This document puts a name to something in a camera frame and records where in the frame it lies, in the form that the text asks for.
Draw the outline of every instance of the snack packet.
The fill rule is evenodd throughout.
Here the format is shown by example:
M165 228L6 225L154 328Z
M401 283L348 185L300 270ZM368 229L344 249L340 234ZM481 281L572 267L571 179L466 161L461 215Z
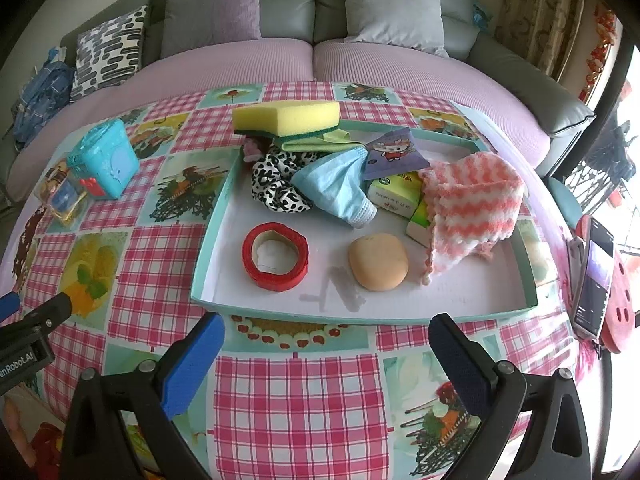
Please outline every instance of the snack packet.
M423 170L430 166L415 147L409 128L391 130L367 144L369 156L363 180L375 180L389 175Z

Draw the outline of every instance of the pink sofa cover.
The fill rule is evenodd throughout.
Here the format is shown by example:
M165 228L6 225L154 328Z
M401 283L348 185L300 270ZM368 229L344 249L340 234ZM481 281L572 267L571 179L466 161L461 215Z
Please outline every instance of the pink sofa cover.
M451 99L487 114L534 168L550 139L529 109L479 70L461 61L418 50L374 43L319 43L314 51L318 81L389 86Z
M14 200L25 200L59 143L86 124L210 88L313 79L313 48L300 40L238 41L161 59L122 85L98 90L61 110L18 155L9 173L7 191Z

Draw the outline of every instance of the pink and white towel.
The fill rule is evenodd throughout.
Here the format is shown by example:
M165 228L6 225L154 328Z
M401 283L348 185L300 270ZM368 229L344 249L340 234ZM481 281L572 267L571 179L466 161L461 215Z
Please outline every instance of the pink and white towel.
M431 221L422 282L449 270L468 254L491 259L491 249L513 233L525 190L513 167L495 153L457 162L432 162L418 172Z

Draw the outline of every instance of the leopard print scrunchie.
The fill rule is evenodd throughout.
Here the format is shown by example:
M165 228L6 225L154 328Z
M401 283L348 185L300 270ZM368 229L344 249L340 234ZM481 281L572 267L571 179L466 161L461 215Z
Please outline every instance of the leopard print scrunchie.
M271 146L252 169L251 194L276 213L299 213L311 209L313 203L289 181L300 168L320 158L315 152L283 152Z

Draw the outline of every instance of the throw pillow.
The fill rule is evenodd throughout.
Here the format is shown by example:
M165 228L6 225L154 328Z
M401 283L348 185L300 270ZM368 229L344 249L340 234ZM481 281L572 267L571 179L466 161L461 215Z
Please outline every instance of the throw pillow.
M260 0L166 0L162 58L260 38Z
M449 57L440 0L345 0L344 41L383 43Z
M146 6L78 35L71 102L116 86L140 68Z

